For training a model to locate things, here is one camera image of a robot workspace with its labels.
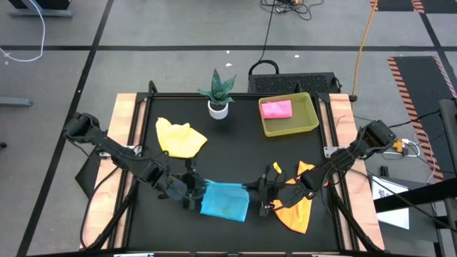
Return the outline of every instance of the white cable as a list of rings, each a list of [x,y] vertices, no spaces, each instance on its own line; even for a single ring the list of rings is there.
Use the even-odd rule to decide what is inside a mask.
[[[43,56],[43,47],[44,47],[44,37],[46,35],[46,26],[44,24],[44,19],[43,19],[43,16],[41,15],[41,12],[40,12],[40,9],[38,8],[38,6],[32,0],[29,0],[29,1],[30,1],[31,4],[33,4],[35,6],[36,11],[38,12],[38,15],[40,16],[41,22],[43,24],[43,36],[41,38],[40,55],[35,57],[35,58],[33,58],[33,59],[29,59],[29,60],[16,59],[16,58],[10,56],[11,53],[6,53],[5,51],[3,51],[2,48],[0,48],[0,51],[3,53],[3,56],[5,56],[6,58],[9,58],[11,60],[14,60],[14,61],[31,62],[31,61],[38,60]]]
[[[428,183],[428,182],[431,180],[431,178],[433,177],[433,175],[435,175],[436,167],[435,167],[435,158],[433,157],[433,150],[431,149],[430,140],[428,140],[428,134],[427,134],[425,131],[424,131],[423,133],[426,135],[428,145],[430,146],[430,153],[431,153],[431,155],[432,155],[431,160],[433,161],[433,170],[432,170],[432,172],[431,172],[431,175],[428,177],[428,179],[427,179],[427,181],[426,181],[426,183]],[[416,133],[414,134],[413,138],[414,138],[414,141],[416,141],[416,143],[419,143],[419,140],[418,140],[418,138],[417,138],[417,135],[418,135],[418,133],[416,132]]]
[[[403,142],[407,143],[407,144],[411,143],[417,149],[417,154],[409,154],[409,155],[406,155],[406,157],[419,157],[419,155],[421,154],[421,149],[419,148],[418,143],[409,141],[408,139],[403,139]],[[401,155],[401,156],[403,155],[402,153],[389,152],[389,151],[385,151],[385,152],[383,152],[383,154],[393,154],[393,155]]]
[[[427,178],[427,181],[426,181],[426,183],[428,184],[428,182],[430,181],[430,179],[433,178],[433,175],[435,175],[436,167],[435,167],[435,158],[433,157],[433,150],[432,150],[432,148],[431,148],[430,140],[428,139],[428,134],[427,134],[425,131],[424,131],[423,133],[426,135],[428,145],[430,146],[431,160],[433,161],[433,170],[432,170],[432,172],[431,172],[431,175]],[[419,143],[419,140],[418,140],[418,138],[417,138],[417,135],[418,135],[418,133],[416,132],[416,133],[414,134],[413,138],[414,138],[414,141],[416,141],[417,144],[420,144],[420,143]],[[438,213],[438,212],[436,211],[436,208],[435,208],[435,203],[431,203],[431,208],[435,211],[435,213]]]

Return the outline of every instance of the floor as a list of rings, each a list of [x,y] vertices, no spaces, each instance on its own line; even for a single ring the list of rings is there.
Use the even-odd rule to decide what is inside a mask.
[[[246,92],[247,71],[261,55],[269,18],[257,0],[73,0],[69,9],[72,19],[45,19],[41,59],[0,62],[0,95],[34,101],[31,108],[0,108],[0,141],[9,145],[0,153],[3,256],[79,247],[87,199],[74,176],[85,156],[59,139],[73,111],[93,114],[107,128],[118,93],[146,91],[149,80],[160,92],[208,89],[214,68],[223,77],[238,74],[233,90]],[[39,54],[39,19],[11,18],[7,13],[13,7],[7,1],[0,2],[0,10],[0,46],[16,58]],[[293,13],[274,14],[268,45],[283,50],[267,51],[264,58],[276,61],[281,73],[332,71],[343,92],[350,93],[370,10],[369,0],[326,0],[312,8],[311,21]],[[418,12],[375,13],[366,45],[378,47],[367,48],[361,58],[356,115],[386,124],[409,119],[386,61],[389,56],[437,56],[444,61],[441,53],[457,69],[457,14],[426,18],[439,49]],[[255,70],[272,72],[268,66]],[[362,126],[365,121],[356,122]],[[405,138],[414,134],[409,125],[395,132]],[[392,177],[417,182],[426,181],[431,173],[414,158],[386,161],[374,156],[366,165],[373,172],[388,165]],[[40,190],[48,193],[45,201],[37,201]],[[40,207],[41,215],[29,222],[32,211],[39,213]],[[405,247],[400,238],[384,241],[393,252],[434,256],[429,242]]]

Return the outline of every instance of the pink sponge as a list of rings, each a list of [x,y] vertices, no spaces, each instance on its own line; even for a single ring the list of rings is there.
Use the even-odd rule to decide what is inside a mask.
[[[283,119],[292,117],[291,100],[268,102],[261,104],[264,119]]]

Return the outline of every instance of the orange cloth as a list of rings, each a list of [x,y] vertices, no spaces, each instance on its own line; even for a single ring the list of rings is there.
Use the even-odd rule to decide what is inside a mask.
[[[314,165],[300,161],[298,164],[297,176],[300,176],[303,172],[313,168]],[[295,184],[296,182],[292,178],[286,183]],[[312,200],[303,198],[296,205],[290,208],[281,208],[275,211],[275,213],[278,216],[279,220],[291,230],[299,233],[306,233],[306,229],[308,229],[309,217],[311,215],[311,203]],[[274,200],[273,204],[274,208],[282,206],[280,200]]]

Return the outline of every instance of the potted plant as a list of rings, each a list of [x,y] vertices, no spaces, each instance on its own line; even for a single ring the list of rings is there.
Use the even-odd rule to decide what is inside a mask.
[[[234,101],[229,93],[235,84],[235,78],[236,75],[222,82],[217,70],[214,69],[211,90],[198,90],[201,95],[208,97],[208,110],[211,117],[223,119],[229,113],[229,103]]]

